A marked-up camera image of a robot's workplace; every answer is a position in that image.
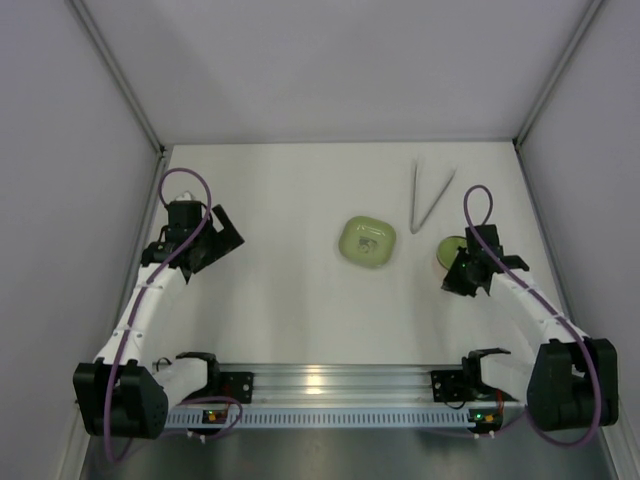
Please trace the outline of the green round lid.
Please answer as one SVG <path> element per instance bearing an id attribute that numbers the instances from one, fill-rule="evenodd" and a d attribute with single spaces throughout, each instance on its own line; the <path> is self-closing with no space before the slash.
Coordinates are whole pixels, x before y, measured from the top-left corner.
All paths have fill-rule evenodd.
<path id="1" fill-rule="evenodd" d="M 445 270 L 449 270 L 456 259 L 459 249 L 465 249 L 466 247 L 467 241 L 465 237 L 448 236 L 439 243 L 436 250 L 436 259 Z"/>

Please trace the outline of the metal tongs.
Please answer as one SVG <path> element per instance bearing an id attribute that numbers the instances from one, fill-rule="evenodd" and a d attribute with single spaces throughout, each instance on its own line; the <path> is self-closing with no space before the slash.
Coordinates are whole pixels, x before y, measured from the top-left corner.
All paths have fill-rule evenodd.
<path id="1" fill-rule="evenodd" d="M 456 168 L 436 168 L 422 156 L 412 161 L 409 212 L 409 231 L 412 235 L 417 235 L 424 228 L 456 173 Z"/>

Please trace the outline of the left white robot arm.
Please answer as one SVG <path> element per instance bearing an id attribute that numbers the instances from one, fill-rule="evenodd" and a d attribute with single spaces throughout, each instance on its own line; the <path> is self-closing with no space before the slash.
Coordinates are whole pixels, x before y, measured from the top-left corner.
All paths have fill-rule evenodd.
<path id="1" fill-rule="evenodd" d="M 142 254 L 137 284 L 109 341 L 91 363 L 81 363 L 73 386 L 85 430 L 92 436 L 155 439 L 169 411 L 186 399 L 222 391 L 216 356 L 183 352 L 157 371 L 158 345 L 176 323 L 172 305 L 190 278 L 244 242 L 221 205 L 204 213 L 197 200 L 167 207 L 163 240 Z"/>

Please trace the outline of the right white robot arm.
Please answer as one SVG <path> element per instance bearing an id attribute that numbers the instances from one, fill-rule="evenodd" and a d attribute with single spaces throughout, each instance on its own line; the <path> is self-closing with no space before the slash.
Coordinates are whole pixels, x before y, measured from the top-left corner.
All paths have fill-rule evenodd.
<path id="1" fill-rule="evenodd" d="M 618 358 L 607 339 L 594 339 L 566 318 L 535 285 L 529 266 L 507 255 L 495 225 L 465 230 L 443 290 L 465 297 L 484 291 L 524 337 L 527 350 L 472 350 L 462 359 L 463 386 L 499 391 L 525 404 L 543 432 L 610 426 L 619 419 Z"/>

